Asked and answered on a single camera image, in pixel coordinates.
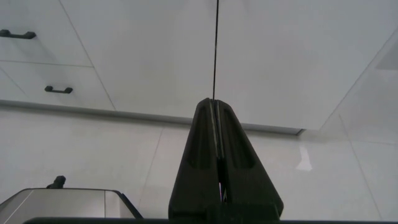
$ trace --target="white kitchen cabinet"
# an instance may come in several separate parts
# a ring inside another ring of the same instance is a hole
[[[0,60],[92,66],[57,0],[0,0],[0,30],[33,39],[0,37]]]
[[[0,68],[0,100],[29,101],[24,92]]]
[[[396,0],[220,1],[215,98],[242,123],[319,129],[397,12]]]
[[[114,110],[94,68],[20,62],[0,62],[0,67],[33,103]],[[47,92],[46,86],[72,92]]]
[[[61,3],[117,111],[191,118],[212,97],[216,0]]]

